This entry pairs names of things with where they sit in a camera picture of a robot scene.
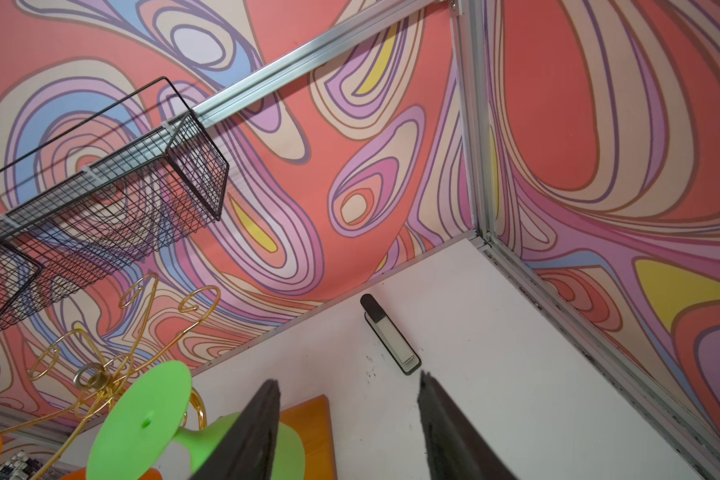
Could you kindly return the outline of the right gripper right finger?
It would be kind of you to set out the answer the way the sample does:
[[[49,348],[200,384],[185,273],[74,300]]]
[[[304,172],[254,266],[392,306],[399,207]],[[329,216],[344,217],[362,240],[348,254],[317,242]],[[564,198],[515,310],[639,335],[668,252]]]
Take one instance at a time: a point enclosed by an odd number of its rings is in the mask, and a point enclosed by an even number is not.
[[[418,406],[431,479],[515,479],[438,380],[420,375]]]

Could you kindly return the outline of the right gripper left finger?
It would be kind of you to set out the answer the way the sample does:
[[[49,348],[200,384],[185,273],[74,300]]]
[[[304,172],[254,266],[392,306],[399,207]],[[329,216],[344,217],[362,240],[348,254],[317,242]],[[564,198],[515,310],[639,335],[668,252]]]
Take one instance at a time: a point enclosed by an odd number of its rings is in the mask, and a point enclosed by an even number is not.
[[[193,479],[269,479],[280,412],[278,382],[265,381],[245,408],[198,433]]]

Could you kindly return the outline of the green wine glass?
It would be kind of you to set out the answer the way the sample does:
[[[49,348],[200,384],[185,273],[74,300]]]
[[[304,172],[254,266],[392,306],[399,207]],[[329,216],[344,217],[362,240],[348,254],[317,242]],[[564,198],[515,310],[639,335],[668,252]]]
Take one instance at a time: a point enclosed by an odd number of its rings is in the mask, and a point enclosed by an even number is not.
[[[102,424],[86,466],[88,479],[139,479],[171,443],[196,449],[198,433],[182,426],[190,404],[192,377],[179,361],[162,363],[127,389]],[[303,479],[306,453],[298,433],[280,422],[269,479]]]

